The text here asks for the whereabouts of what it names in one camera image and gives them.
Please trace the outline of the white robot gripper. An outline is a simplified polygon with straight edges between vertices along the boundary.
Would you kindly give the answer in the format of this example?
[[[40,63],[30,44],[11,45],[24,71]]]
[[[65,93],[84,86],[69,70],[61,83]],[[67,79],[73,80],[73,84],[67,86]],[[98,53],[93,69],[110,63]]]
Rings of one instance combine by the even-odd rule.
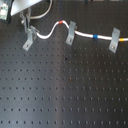
[[[14,0],[11,9],[11,15],[15,15],[20,12],[22,19],[21,24],[24,26],[25,33],[27,33],[27,21],[23,14],[23,10],[41,2],[42,0]]]

